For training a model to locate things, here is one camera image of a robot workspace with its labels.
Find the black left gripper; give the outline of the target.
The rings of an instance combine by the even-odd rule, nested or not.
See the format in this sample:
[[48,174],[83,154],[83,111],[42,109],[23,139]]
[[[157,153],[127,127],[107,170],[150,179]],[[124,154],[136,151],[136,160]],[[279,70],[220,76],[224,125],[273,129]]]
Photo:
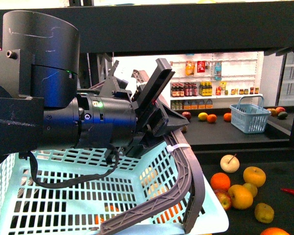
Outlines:
[[127,90],[127,82],[114,76],[115,61],[100,90],[106,140],[127,157],[138,158],[162,140],[163,135],[188,124],[188,120],[163,104],[159,96],[174,75],[164,58],[156,59],[151,78]]

